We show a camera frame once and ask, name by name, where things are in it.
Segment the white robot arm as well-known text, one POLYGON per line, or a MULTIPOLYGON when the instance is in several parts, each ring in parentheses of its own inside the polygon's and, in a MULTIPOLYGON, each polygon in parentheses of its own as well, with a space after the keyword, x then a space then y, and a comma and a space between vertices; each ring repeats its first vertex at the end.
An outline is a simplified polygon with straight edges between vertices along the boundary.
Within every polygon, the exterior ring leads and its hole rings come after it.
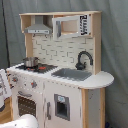
MULTIPOLYGON (((11 96, 11 89, 4 69, 0 69, 0 112, 5 108, 5 99, 11 96)), ((39 128, 37 119, 25 114, 17 120, 0 124, 0 128, 39 128)))

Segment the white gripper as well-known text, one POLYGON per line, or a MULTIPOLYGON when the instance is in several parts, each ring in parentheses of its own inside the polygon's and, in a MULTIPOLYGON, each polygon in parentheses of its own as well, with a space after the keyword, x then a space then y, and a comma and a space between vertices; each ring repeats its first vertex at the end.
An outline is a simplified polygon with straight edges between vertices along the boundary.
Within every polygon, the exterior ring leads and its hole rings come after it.
POLYGON ((5 100, 12 95, 4 69, 0 69, 0 112, 5 108, 5 100))

